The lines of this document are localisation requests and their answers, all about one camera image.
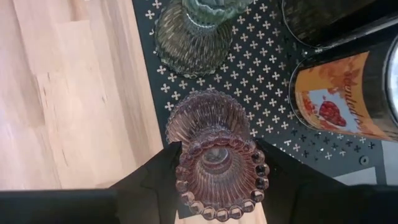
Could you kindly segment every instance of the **metal rim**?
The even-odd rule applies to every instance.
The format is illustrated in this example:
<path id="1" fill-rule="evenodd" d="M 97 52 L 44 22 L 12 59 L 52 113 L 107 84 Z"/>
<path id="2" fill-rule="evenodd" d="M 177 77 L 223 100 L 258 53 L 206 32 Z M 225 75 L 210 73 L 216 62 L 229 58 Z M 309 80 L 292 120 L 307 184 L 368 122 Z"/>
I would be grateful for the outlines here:
<path id="1" fill-rule="evenodd" d="M 390 116 L 398 126 L 398 36 L 392 41 L 383 66 L 382 89 L 390 109 Z"/>

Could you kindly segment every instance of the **metal can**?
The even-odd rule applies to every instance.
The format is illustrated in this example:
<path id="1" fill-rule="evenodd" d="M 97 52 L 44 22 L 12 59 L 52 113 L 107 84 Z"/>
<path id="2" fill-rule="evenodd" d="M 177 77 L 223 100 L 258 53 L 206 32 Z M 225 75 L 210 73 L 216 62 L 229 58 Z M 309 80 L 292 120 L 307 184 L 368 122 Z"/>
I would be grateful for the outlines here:
<path id="1" fill-rule="evenodd" d="M 398 22 L 398 1 L 283 0 L 289 31 L 312 47 L 331 47 Z"/>
<path id="2" fill-rule="evenodd" d="M 398 141 L 397 33 L 395 27 L 304 59 L 289 86 L 299 120 L 317 130 Z"/>

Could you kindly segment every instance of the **wooden floor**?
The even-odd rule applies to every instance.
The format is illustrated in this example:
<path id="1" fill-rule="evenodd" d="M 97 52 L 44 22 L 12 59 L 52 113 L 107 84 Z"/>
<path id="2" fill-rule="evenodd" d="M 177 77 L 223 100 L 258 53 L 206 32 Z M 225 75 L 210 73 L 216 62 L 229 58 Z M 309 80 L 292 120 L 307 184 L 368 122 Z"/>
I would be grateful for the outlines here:
<path id="1" fill-rule="evenodd" d="M 160 149 L 131 0 L 0 0 L 1 190 L 107 187 Z"/>

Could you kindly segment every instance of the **can label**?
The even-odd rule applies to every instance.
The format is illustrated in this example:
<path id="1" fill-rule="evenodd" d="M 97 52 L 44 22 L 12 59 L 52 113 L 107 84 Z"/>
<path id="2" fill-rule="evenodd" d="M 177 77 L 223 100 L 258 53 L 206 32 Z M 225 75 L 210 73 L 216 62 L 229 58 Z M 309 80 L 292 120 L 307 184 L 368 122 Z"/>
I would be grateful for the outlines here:
<path id="1" fill-rule="evenodd" d="M 295 99 L 304 119 L 318 129 L 391 140 L 373 123 L 362 94 L 369 52 L 301 70 Z"/>

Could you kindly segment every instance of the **cross pattern cutout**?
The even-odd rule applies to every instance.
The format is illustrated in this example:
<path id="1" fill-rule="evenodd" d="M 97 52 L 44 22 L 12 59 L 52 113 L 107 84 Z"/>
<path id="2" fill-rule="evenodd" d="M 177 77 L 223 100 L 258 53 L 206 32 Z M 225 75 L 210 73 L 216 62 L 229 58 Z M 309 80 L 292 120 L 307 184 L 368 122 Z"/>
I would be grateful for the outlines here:
<path id="1" fill-rule="evenodd" d="M 355 166 L 350 171 L 366 168 L 359 164 L 360 156 L 372 158 L 381 154 L 379 141 L 328 132 L 318 135 L 319 131 L 296 118 L 289 105 L 291 74 L 303 59 L 302 54 L 322 50 L 304 47 L 294 40 L 284 26 L 277 1 L 255 0 L 234 19 L 233 42 L 224 64 L 214 75 L 194 80 L 170 71 L 156 55 L 154 22 L 168 3 L 169 0 L 133 0 L 163 139 L 175 105 L 195 90 L 210 89 L 223 91 L 244 106 L 252 137 L 264 138 L 326 174 L 334 175 L 336 167 Z"/>

